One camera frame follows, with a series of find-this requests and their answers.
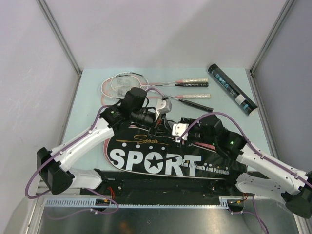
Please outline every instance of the star logo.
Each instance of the star logo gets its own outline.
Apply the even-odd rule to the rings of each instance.
[[[149,163],[150,163],[149,169],[152,168],[152,167],[156,167],[157,169],[159,169],[159,168],[158,168],[158,164],[159,164],[159,163],[162,163],[162,162],[165,162],[165,161],[168,161],[168,160],[177,158],[177,157],[181,157],[181,156],[168,157],[168,158],[165,158],[165,159],[156,159],[156,156],[154,155],[152,159],[148,159],[148,160],[147,160],[147,161],[149,161]]]

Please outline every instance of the light blue table surface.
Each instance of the light blue table surface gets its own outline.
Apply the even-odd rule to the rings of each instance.
[[[247,74],[244,68],[222,68],[222,70],[251,98],[253,94],[249,85]],[[246,133],[247,137],[260,149],[269,153],[269,147],[265,138],[258,112],[247,116],[226,91],[210,77],[205,68],[112,68],[112,69],[85,69],[82,73],[77,95],[69,117],[64,142],[67,142],[83,130],[87,129],[94,121],[98,109],[101,107],[100,86],[104,80],[120,72],[136,72],[143,74],[149,82],[175,81],[188,78],[209,78],[208,88],[186,88],[186,87],[159,87],[168,95],[181,94],[211,94],[211,99],[192,99],[191,101],[214,108],[215,112],[224,112],[230,115]],[[114,104],[116,100],[105,98],[105,104]],[[151,99],[150,105],[155,105],[156,99]],[[167,114],[167,119],[175,121],[181,117],[198,118],[205,114],[184,104],[172,100],[172,111]],[[219,116],[223,125],[231,131],[238,132],[236,127],[225,117]],[[75,164],[75,168],[92,170],[116,171],[117,169],[107,162],[103,155],[103,144],[100,143],[87,152]]]

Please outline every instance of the pink racket grip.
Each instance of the pink racket grip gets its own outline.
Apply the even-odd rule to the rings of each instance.
[[[210,94],[184,94],[184,95],[178,95],[176,98],[181,98],[181,99],[209,99],[211,98]]]
[[[194,79],[181,79],[176,83],[205,83],[208,82],[208,78],[194,78]]]

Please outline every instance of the white wall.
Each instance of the white wall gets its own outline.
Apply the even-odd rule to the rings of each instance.
[[[297,1],[255,73],[281,159],[312,170],[312,1]]]
[[[286,0],[47,0],[83,68],[250,68]]]
[[[78,78],[35,0],[1,1],[0,32],[0,233],[14,213],[15,234],[36,151],[58,143]]]

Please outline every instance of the badminton racket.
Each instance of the badminton racket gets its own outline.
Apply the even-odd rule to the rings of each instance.
[[[145,77],[141,76],[140,79],[133,75],[118,75],[112,77],[111,87],[112,89],[124,96],[128,90],[133,87],[147,89],[148,87],[153,86],[164,86],[164,85],[174,85],[174,86],[182,86],[182,87],[208,87],[208,82],[204,83],[166,83],[160,85],[149,85],[148,81]]]
[[[183,84],[198,84],[198,83],[208,83],[208,78],[192,78],[192,79],[180,79],[177,81],[169,81],[169,82],[156,82],[156,83],[148,83],[147,79],[138,73],[135,72],[122,72],[117,74],[115,77],[125,77],[125,76],[134,76],[136,78],[138,78],[141,82],[142,86],[148,86],[148,85],[152,85],[152,86],[165,86],[165,85],[176,85],[176,86],[183,86]]]
[[[131,86],[121,86],[120,88],[117,88],[119,92],[116,91],[116,89],[113,89],[111,87],[111,79],[108,78],[105,80],[101,85],[101,92],[105,97],[113,98],[113,99],[121,99],[124,98],[124,95],[127,91],[129,91],[132,87]],[[183,95],[177,95],[177,96],[169,96],[166,95],[169,98],[179,98],[179,99],[209,99],[211,97],[210,94],[183,94]]]

